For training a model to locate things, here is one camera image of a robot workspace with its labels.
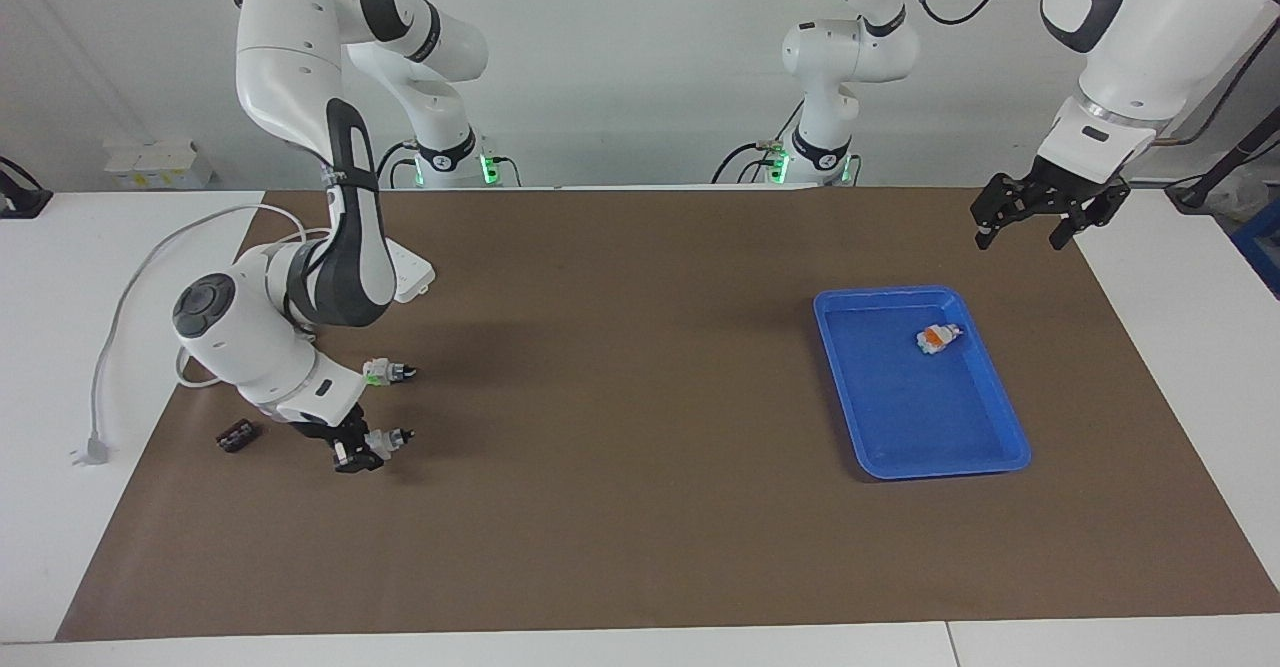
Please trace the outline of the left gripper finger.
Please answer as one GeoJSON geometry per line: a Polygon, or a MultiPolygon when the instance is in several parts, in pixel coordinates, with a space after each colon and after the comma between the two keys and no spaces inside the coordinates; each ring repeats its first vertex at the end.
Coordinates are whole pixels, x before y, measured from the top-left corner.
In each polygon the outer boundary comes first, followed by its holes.
{"type": "Polygon", "coordinates": [[[1062,219],[1050,233],[1051,247],[1062,251],[1082,230],[1110,224],[1130,193],[1128,181],[1111,181],[1091,195],[1060,192],[1055,198],[1062,219]]]}
{"type": "Polygon", "coordinates": [[[1025,202],[1025,184],[1011,175],[992,175],[973,201],[975,246],[987,251],[1000,230],[1023,221],[1036,213],[1025,202]]]}

